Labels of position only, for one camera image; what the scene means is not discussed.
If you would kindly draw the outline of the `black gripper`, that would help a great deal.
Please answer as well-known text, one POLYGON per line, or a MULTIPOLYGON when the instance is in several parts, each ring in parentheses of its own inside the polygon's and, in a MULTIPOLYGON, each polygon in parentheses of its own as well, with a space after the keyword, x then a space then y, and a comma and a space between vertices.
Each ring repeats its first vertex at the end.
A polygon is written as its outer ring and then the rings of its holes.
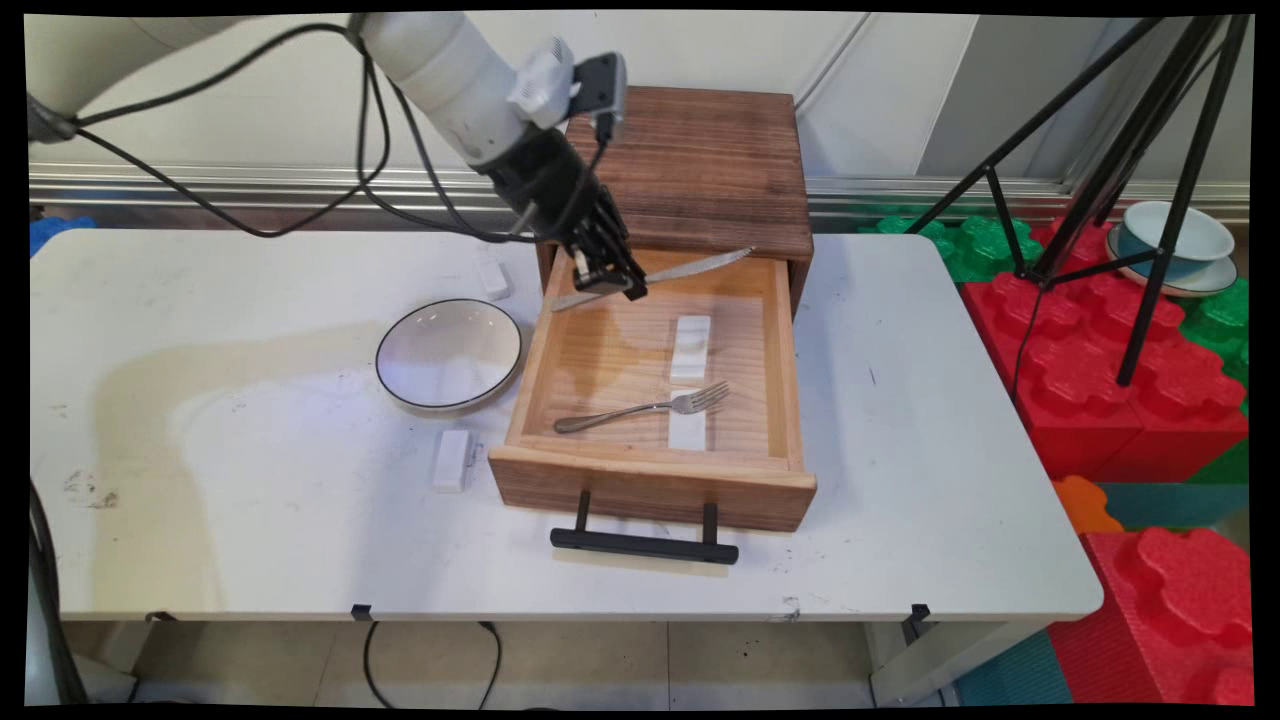
POLYGON ((614 293, 622 275, 623 296, 637 301, 648 293, 646 277, 620 209, 596 177, 602 154, 599 149, 584 161, 559 129, 527 127, 512 146, 481 163, 479 174, 515 213, 509 234, 570 245, 576 291, 614 293))

